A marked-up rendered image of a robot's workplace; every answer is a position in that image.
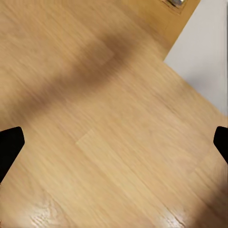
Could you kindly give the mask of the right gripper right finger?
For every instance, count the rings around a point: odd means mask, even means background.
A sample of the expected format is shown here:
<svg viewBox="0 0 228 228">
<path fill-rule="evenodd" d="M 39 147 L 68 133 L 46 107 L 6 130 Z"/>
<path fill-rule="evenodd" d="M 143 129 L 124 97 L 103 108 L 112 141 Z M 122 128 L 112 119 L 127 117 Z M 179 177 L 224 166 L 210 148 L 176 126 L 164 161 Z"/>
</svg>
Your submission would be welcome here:
<svg viewBox="0 0 228 228">
<path fill-rule="evenodd" d="M 221 156 L 228 163 L 228 128 L 218 126 L 213 142 Z"/>
</svg>

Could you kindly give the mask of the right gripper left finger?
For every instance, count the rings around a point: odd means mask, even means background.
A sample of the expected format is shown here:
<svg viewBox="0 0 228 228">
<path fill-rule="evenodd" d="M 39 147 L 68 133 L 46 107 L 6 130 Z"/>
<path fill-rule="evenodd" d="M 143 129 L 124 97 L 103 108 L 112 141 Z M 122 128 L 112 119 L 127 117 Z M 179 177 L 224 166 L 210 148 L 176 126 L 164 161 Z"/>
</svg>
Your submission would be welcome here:
<svg viewBox="0 0 228 228">
<path fill-rule="evenodd" d="M 20 126 L 0 132 L 0 183 L 25 144 Z"/>
</svg>

